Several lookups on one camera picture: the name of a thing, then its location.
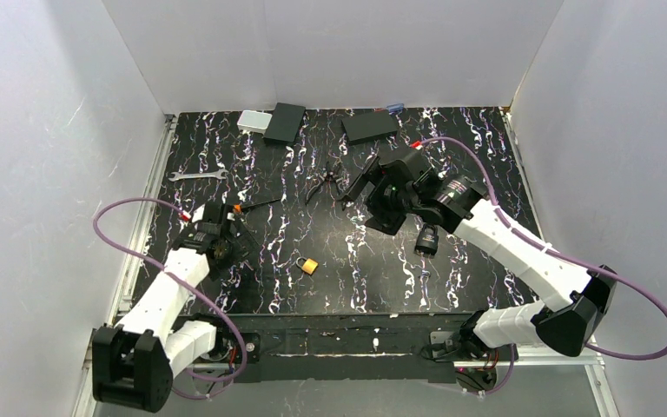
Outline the silver open-end wrench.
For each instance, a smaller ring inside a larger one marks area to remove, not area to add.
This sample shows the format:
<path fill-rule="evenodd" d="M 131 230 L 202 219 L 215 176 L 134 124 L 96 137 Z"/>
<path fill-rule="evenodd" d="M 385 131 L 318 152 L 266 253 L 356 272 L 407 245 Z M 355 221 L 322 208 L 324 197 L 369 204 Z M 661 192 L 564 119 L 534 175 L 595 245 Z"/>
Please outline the silver open-end wrench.
<path fill-rule="evenodd" d="M 195 180 L 195 179 L 203 179 L 203 178 L 211 178 L 211 179 L 216 179 L 216 180 L 223 180 L 227 178 L 227 173 L 228 171 L 226 169 L 218 169 L 216 171 L 212 172 L 205 172 L 205 173 L 180 173 L 180 172 L 172 172 L 168 176 L 168 180 L 171 182 L 178 182 L 178 181 L 185 181 L 185 180 Z"/>

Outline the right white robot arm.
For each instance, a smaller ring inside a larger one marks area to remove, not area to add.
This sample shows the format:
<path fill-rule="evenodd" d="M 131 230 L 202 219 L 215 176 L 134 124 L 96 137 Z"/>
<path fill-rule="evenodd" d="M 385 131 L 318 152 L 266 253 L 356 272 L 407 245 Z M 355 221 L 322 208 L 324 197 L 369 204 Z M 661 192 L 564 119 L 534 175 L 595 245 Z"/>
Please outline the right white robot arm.
<path fill-rule="evenodd" d="M 551 256 L 545 244 L 522 240 L 523 229 L 500 220 L 484 187 L 463 175 L 440 176 L 417 149 L 369 158 L 340 193 L 341 204 L 355 202 L 367 185 L 373 189 L 365 199 L 371 215 L 366 227 L 396 235 L 409 215 L 418 216 L 481 249 L 539 297 L 513 308 L 479 310 L 438 350 L 477 357 L 511 344 L 543 344 L 564 356 L 582 353 L 607 312 L 612 281 Z"/>

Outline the blue transparent small item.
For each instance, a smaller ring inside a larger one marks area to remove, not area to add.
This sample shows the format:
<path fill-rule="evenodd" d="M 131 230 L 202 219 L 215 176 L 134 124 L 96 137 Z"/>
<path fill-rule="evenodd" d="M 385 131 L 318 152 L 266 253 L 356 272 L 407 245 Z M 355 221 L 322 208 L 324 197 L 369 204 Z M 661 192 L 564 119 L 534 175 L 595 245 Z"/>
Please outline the blue transparent small item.
<path fill-rule="evenodd" d="M 405 108 L 403 103 L 390 104 L 382 108 L 377 108 L 376 111 L 385 111 L 389 114 L 395 114 L 402 111 Z"/>

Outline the brass padlock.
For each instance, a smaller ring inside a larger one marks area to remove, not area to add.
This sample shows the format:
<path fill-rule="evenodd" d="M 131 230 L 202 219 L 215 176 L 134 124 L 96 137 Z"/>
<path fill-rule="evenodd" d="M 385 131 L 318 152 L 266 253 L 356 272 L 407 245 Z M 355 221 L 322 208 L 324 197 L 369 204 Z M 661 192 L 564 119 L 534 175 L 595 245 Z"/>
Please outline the brass padlock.
<path fill-rule="evenodd" d="M 299 257 L 295 261 L 295 266 L 306 275 L 313 275 L 319 267 L 319 263 L 311 258 Z"/>

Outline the black box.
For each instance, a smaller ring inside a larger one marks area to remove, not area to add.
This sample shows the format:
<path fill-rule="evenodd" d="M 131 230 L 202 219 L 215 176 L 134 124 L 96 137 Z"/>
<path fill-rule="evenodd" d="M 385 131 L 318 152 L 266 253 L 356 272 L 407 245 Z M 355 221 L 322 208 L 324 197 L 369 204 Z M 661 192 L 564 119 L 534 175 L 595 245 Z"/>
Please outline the black box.
<path fill-rule="evenodd" d="M 399 130 L 398 124 L 384 111 L 373 111 L 342 120 L 347 143 L 357 145 L 394 136 Z"/>
<path fill-rule="evenodd" d="M 263 135 L 267 145 L 291 146 L 296 141 L 306 108 L 289 103 L 276 103 L 269 125 Z"/>

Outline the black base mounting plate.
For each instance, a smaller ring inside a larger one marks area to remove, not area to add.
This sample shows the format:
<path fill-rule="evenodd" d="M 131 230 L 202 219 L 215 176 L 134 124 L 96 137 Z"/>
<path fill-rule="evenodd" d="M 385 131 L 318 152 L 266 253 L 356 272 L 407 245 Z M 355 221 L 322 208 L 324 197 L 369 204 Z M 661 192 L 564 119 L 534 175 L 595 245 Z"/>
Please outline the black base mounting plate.
<path fill-rule="evenodd" d="M 480 356 L 457 343 L 463 313 L 231 314 L 248 365 L 239 383 L 263 381 L 426 380 L 454 383 L 480 369 L 486 385 L 518 358 L 501 347 Z"/>

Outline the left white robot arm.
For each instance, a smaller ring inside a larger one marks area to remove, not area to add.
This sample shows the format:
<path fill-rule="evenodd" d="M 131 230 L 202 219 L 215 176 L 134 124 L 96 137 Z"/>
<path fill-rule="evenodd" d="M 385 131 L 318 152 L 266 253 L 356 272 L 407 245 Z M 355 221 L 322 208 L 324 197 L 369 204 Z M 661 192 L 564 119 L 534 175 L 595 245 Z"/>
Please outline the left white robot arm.
<path fill-rule="evenodd" d="M 219 382 L 231 383 L 255 359 L 244 334 L 198 286 L 209 275 L 244 262 L 256 241 L 240 218 L 244 207 L 207 202 L 193 214 L 171 205 L 186 226 L 159 262 L 96 234 L 111 247 L 159 269 L 141 299 L 116 324 L 92 338 L 92 395 L 99 402 L 156 413 L 174 390 L 175 378 L 204 354 L 230 351 Z"/>

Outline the black box left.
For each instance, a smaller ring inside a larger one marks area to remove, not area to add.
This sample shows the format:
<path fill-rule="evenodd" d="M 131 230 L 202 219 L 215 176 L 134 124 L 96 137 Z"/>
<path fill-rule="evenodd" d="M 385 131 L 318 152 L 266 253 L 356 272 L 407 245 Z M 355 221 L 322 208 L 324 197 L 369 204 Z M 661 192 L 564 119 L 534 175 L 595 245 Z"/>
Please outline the black box left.
<path fill-rule="evenodd" d="M 267 145 L 291 146 L 296 141 L 306 108 L 289 103 L 276 103 L 269 125 L 263 135 Z"/>

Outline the white rectangular box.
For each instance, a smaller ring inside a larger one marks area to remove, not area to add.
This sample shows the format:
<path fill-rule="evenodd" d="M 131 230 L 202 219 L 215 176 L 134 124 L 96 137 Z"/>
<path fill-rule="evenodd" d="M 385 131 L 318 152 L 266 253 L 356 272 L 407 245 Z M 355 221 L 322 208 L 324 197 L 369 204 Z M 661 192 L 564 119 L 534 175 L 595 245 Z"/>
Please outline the white rectangular box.
<path fill-rule="evenodd" d="M 264 134 L 273 115 L 267 112 L 245 109 L 240 113 L 237 127 L 241 131 Z"/>

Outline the black box right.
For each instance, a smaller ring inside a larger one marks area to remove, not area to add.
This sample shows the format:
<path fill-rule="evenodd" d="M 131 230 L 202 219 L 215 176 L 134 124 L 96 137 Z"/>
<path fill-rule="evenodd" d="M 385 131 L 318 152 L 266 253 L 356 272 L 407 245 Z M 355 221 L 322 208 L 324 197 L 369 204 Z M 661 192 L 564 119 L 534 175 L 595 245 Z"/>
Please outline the black box right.
<path fill-rule="evenodd" d="M 357 145 L 394 136 L 399 130 L 398 124 L 384 111 L 373 111 L 342 120 L 347 143 Z"/>

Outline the black handled pliers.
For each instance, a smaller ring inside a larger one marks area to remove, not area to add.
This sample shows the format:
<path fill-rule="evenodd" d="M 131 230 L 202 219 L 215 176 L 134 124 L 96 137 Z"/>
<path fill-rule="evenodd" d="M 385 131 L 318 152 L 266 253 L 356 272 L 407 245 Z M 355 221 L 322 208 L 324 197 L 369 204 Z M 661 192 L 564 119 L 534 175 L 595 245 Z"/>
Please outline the black handled pliers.
<path fill-rule="evenodd" d="M 333 186 L 336 191 L 336 201 L 340 199 L 342 194 L 341 183 L 343 181 L 343 178 L 340 175 L 341 168 L 341 162 L 335 162 L 331 164 L 330 161 L 326 161 L 323 170 L 314 176 L 312 185 L 306 193 L 304 201 L 306 206 L 310 203 L 314 195 L 321 189 L 324 184 Z"/>

